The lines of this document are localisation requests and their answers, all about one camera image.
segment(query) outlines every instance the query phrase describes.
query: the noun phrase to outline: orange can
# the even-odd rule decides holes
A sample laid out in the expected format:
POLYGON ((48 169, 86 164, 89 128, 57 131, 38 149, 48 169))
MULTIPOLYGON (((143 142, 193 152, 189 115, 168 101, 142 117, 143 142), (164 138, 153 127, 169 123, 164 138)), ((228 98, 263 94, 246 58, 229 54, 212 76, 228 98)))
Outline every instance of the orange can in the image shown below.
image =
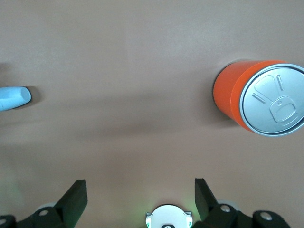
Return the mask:
POLYGON ((240 61, 216 79, 217 107, 243 128, 264 136, 290 134, 304 124, 304 69, 282 60, 240 61))

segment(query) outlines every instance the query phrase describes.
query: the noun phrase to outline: screw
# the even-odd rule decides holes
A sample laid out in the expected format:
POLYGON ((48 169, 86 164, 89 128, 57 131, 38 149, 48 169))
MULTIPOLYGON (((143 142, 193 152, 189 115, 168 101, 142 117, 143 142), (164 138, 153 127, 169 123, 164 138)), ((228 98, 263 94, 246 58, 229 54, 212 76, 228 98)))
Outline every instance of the screw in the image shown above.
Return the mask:
POLYGON ((222 210, 223 212, 229 213, 229 212, 231 211, 231 210, 230 210, 230 207, 228 207, 227 205, 223 205, 223 206, 221 206, 220 208, 221 208, 221 210, 222 210))
POLYGON ((39 213, 40 216, 45 216, 46 214, 48 214, 48 210, 42 210, 39 213))
POLYGON ((0 219, 0 225, 3 225, 4 223, 6 223, 6 219, 0 219))
POLYGON ((261 213, 261 217, 267 221, 271 221, 272 220, 272 217, 271 215, 269 215, 267 212, 262 212, 261 213))

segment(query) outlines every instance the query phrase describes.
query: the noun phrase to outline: silver can top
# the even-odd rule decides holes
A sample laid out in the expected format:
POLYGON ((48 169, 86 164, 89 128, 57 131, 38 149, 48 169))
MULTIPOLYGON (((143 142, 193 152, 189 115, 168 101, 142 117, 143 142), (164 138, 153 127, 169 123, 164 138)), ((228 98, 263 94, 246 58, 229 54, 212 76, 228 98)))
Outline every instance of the silver can top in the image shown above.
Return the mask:
POLYGON ((240 99, 245 124, 264 136, 290 134, 304 124, 304 69, 275 64, 257 72, 240 99))

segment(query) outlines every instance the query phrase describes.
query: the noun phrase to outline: can lid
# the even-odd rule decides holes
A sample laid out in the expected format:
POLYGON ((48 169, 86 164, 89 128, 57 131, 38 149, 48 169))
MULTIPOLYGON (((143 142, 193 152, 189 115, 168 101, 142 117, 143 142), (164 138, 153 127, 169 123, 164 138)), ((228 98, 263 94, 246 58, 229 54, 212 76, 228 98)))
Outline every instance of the can lid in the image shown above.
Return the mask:
POLYGON ((304 69, 275 64, 257 72, 240 98, 245 124, 265 136, 290 134, 304 124, 304 69))

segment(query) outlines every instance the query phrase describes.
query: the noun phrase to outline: light blue object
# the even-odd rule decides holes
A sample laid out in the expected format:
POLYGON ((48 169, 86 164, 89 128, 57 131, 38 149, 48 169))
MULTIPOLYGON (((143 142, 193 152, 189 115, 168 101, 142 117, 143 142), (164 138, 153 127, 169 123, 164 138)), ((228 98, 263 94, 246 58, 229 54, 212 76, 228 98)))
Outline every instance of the light blue object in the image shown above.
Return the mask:
POLYGON ((0 88, 0 112, 25 105, 30 100, 31 94, 26 87, 0 88))

